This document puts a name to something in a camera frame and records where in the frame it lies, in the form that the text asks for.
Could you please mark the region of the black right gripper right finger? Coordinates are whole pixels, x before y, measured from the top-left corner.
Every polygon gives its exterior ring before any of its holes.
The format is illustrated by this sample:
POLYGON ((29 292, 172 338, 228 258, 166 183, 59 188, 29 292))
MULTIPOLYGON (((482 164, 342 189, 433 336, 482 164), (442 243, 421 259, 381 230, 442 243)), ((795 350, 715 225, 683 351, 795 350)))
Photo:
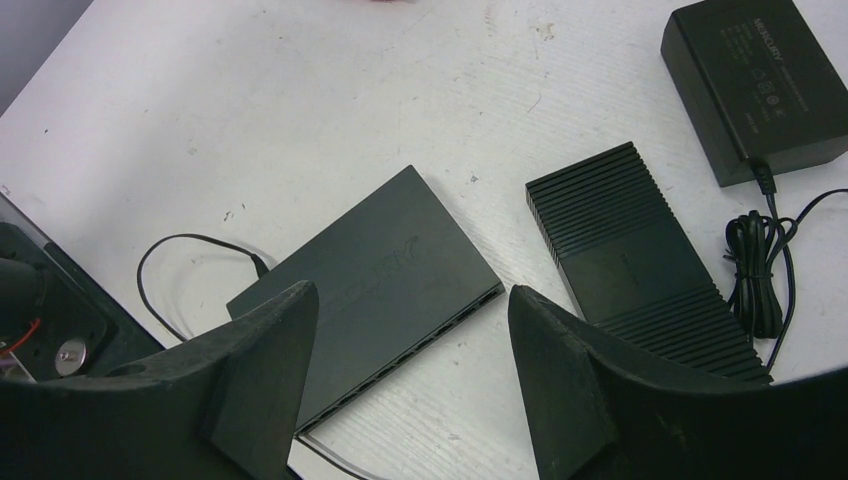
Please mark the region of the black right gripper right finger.
POLYGON ((843 479, 847 373, 775 386, 699 371, 525 285, 508 326, 543 479, 843 479))

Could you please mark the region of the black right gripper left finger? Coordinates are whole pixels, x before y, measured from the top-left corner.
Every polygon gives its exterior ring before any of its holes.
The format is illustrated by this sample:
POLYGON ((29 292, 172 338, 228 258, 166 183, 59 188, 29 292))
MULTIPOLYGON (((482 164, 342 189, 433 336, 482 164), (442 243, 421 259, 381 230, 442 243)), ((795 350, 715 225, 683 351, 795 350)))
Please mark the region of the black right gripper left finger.
POLYGON ((1 384, 5 479, 291 479, 319 295, 300 281, 241 317, 100 376, 1 384))

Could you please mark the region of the black Mercury switch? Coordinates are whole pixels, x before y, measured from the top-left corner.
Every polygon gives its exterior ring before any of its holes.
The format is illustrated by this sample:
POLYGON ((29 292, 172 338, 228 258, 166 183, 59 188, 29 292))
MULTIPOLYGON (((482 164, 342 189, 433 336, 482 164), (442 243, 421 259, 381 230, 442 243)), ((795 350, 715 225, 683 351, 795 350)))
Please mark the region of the black Mercury switch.
POLYGON ((296 429, 308 432, 500 295, 504 286, 406 167, 228 304, 232 317, 308 280, 317 332, 296 429))

